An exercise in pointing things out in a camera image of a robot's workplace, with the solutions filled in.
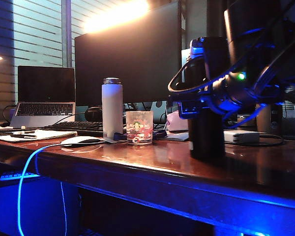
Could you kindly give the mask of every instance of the wooden desk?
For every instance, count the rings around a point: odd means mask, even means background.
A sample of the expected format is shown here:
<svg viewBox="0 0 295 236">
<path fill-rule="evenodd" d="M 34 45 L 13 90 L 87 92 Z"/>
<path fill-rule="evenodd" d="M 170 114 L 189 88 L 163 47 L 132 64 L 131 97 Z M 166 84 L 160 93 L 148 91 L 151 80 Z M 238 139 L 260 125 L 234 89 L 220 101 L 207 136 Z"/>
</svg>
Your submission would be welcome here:
<svg viewBox="0 0 295 236">
<path fill-rule="evenodd" d="M 23 167 L 34 150 L 62 140 L 0 141 L 0 162 Z M 226 152 L 212 164 L 191 158 L 188 142 L 52 147 L 29 169 L 229 230 L 224 235 L 295 236 L 295 141 Z"/>
</svg>

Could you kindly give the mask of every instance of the window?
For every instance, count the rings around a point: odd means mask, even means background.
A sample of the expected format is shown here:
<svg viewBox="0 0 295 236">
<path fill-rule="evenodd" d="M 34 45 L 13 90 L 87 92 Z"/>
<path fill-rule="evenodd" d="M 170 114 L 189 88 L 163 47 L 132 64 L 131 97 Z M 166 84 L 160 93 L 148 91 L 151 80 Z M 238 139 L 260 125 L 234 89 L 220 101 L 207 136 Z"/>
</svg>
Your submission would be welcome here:
<svg viewBox="0 0 295 236">
<path fill-rule="evenodd" d="M 74 43 L 71 48 L 66 39 L 73 42 L 83 34 L 83 22 L 91 15 L 123 2 L 127 0 L 0 0 L 0 121 L 3 109 L 17 102 L 18 65 L 71 65 L 64 57 L 73 52 L 74 60 Z M 68 19 L 72 31 L 65 27 Z"/>
</svg>

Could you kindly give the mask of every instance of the water bottle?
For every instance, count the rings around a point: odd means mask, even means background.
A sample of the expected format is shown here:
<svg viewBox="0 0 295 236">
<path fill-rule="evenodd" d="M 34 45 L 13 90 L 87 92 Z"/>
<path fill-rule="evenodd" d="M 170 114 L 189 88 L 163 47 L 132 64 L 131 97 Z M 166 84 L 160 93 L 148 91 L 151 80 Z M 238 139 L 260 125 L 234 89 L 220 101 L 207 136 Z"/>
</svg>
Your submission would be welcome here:
<svg viewBox="0 0 295 236">
<path fill-rule="evenodd" d="M 119 78 L 105 78 L 102 85 L 103 137 L 122 133 L 122 84 Z"/>
</svg>

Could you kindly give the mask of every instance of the laptop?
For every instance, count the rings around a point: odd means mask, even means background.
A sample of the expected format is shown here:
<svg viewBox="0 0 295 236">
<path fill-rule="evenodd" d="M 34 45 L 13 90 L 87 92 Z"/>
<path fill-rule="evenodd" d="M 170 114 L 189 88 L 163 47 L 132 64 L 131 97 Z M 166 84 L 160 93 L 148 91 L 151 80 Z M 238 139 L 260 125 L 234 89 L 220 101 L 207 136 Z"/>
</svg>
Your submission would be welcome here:
<svg viewBox="0 0 295 236">
<path fill-rule="evenodd" d="M 18 66 L 18 103 L 10 126 L 44 127 L 74 121 L 74 69 Z"/>
</svg>

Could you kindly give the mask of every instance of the black monitor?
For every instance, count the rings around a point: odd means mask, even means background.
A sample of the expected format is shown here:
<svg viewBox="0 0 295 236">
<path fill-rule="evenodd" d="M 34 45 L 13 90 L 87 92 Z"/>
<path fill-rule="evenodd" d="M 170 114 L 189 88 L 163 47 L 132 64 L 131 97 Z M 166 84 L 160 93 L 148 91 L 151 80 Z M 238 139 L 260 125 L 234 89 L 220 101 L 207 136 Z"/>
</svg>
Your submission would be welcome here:
<svg viewBox="0 0 295 236">
<path fill-rule="evenodd" d="M 167 85 L 181 66 L 178 2 L 100 32 L 75 38 L 77 106 L 100 105 L 101 85 L 120 78 L 123 102 L 167 100 Z"/>
</svg>

